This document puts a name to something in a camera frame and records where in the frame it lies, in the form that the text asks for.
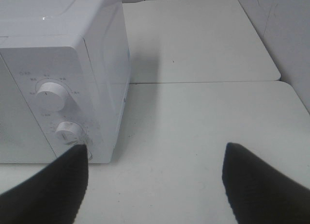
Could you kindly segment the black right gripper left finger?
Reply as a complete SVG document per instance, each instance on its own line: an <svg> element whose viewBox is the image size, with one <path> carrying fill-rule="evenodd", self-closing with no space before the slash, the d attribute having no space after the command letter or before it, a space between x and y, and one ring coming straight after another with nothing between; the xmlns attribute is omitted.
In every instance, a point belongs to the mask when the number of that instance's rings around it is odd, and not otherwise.
<svg viewBox="0 0 310 224"><path fill-rule="evenodd" d="M89 179L88 152L75 145L26 181L0 195L2 224L72 224Z"/></svg>

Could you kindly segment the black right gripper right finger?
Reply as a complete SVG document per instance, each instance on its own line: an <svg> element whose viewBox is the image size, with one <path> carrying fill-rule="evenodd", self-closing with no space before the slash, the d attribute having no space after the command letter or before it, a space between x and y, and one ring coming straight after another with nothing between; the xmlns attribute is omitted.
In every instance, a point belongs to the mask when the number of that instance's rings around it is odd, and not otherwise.
<svg viewBox="0 0 310 224"><path fill-rule="evenodd" d="M239 224L308 224L310 191L244 146L227 143L222 182Z"/></svg>

